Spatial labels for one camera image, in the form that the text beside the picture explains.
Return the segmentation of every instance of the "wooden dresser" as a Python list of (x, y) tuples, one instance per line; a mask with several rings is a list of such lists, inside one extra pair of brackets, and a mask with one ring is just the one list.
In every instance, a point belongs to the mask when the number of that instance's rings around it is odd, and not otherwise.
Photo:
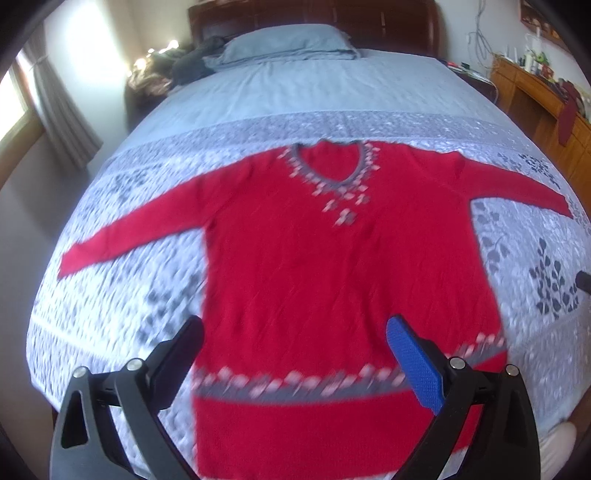
[(491, 80), (499, 89), (498, 107), (554, 163), (591, 216), (591, 125), (577, 114), (565, 147), (558, 143), (562, 100), (536, 76), (496, 57)]

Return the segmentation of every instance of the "red sweater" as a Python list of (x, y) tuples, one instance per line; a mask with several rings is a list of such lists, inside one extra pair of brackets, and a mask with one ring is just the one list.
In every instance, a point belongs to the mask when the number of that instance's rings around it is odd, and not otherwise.
[[(293, 152), (253, 155), (173, 188), (73, 245), (60, 276), (205, 228), (206, 339), (196, 366), (210, 386), (231, 372), (248, 389), (262, 374), (279, 379), (280, 392), (299, 374), (394, 369), (385, 339), (393, 314), (448, 353), (502, 332), (470, 200), (503, 197), (571, 217), (558, 193), (459, 153), (327, 141)], [(489, 366), (504, 362), (497, 355)], [(408, 390), (295, 404), (257, 402), (258, 391), (252, 401), (197, 392), (197, 460), (211, 478), (394, 471), (431, 419)]]

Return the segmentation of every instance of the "white wall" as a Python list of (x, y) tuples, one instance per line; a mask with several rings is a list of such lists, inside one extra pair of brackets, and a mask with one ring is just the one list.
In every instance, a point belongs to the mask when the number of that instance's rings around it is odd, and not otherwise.
[[(474, 46), (469, 47), (466, 41), (466, 36), (476, 29), (478, 0), (436, 1), (443, 17), (444, 32), (447, 34), (447, 48), (442, 54), (451, 61), (458, 64), (465, 61), (475, 70), (486, 73), (486, 69), (476, 61)], [(518, 0), (488, 0), (480, 28), (494, 52), (504, 53), (509, 45), (511, 57), (513, 47), (517, 47), (520, 56), (525, 53), (525, 34), (531, 32), (519, 20)], [(563, 77), (591, 91), (589, 82), (569, 53), (546, 40), (543, 45), (555, 78)], [(486, 66), (490, 67), (491, 63), (492, 57), (489, 56)]]
[(171, 40), (191, 41), (187, 10), (197, 3), (196, 0), (129, 0), (144, 54), (149, 48), (166, 47)]
[(45, 28), (49, 59), (103, 141), (89, 164), (94, 175), (128, 135), (126, 74), (141, 52), (128, 1), (66, 0)]
[(30, 383), (25, 340), (59, 233), (87, 183), (64, 176), (45, 136), (0, 189), (0, 423), (40, 480), (48, 478), (51, 408)]

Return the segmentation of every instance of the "wooden headboard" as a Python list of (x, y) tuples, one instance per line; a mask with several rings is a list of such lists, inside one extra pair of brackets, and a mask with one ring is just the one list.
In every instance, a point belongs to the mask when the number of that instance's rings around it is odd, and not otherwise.
[(234, 0), (189, 8), (195, 43), (234, 38), (259, 28), (299, 23), (334, 25), (357, 48), (437, 57), (439, 14), (435, 0)]

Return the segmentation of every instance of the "curtain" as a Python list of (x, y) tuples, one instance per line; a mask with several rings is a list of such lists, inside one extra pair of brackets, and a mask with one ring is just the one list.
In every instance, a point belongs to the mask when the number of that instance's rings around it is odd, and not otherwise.
[(92, 160), (102, 141), (72, 101), (64, 84), (47, 58), (43, 23), (22, 49), (32, 65), (35, 110), (57, 157), (67, 169), (81, 170)]

